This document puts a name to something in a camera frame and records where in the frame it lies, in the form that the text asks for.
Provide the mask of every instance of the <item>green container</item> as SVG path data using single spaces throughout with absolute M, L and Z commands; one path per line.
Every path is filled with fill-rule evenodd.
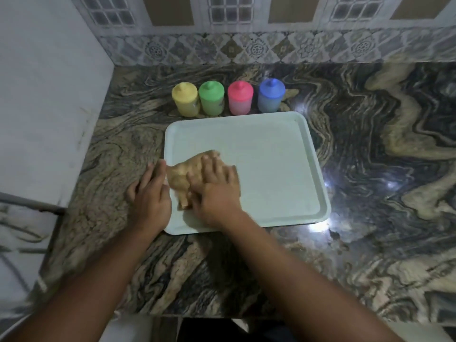
M 204 112 L 209 116 L 220 115 L 225 108 L 225 88 L 215 80 L 209 80 L 198 91 Z

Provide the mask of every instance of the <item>container lid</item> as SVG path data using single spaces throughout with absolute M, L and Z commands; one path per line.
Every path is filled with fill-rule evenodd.
M 192 83 L 182 82 L 174 86 L 171 96 L 176 102 L 191 103 L 198 96 L 198 89 Z
M 259 92 L 268 98 L 280 98 L 285 94 L 285 85 L 278 79 L 266 79 L 259 85 Z
M 228 87 L 228 97 L 243 102 L 248 101 L 254 95 L 254 88 L 246 81 L 238 80 Z
M 206 101 L 218 101 L 225 94 L 225 88 L 215 80 L 209 80 L 200 86 L 199 94 Z

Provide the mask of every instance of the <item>hand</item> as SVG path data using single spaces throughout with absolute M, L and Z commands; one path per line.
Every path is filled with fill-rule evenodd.
M 225 166 L 219 158 L 209 158 L 208 155 L 202 157 L 202 183 L 187 174 L 193 211 L 209 226 L 223 229 L 229 217 L 242 212 L 235 175 L 233 167 Z
M 165 185 L 166 162 L 149 163 L 140 180 L 127 190 L 132 204 L 130 218 L 133 228 L 157 235 L 168 225 L 171 218 L 170 188 Z

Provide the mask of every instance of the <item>blue container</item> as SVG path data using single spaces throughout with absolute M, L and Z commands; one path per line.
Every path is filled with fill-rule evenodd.
M 274 113 L 285 95 L 285 85 L 278 79 L 266 79 L 259 85 L 258 109 L 262 113 Z

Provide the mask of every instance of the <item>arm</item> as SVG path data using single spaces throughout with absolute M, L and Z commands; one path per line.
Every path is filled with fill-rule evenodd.
M 207 183 L 189 177 L 195 213 L 231 239 L 298 337 L 318 342 L 402 341 L 373 312 L 294 257 L 243 212 L 234 174 L 221 166 L 205 158 Z
M 131 224 L 93 264 L 63 287 L 41 310 L 14 329 L 5 342 L 96 342 L 133 277 L 145 251 L 171 216 L 166 163 L 149 164 L 128 188 Z

